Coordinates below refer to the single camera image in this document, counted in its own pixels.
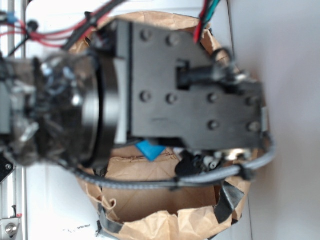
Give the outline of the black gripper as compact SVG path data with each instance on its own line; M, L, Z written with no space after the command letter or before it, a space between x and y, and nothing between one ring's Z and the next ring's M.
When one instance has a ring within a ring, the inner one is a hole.
M263 146L263 86L237 72L233 58L217 61L182 30L115 19L91 45L124 60L128 136L155 145L216 151L177 152L178 177L208 173L232 149Z

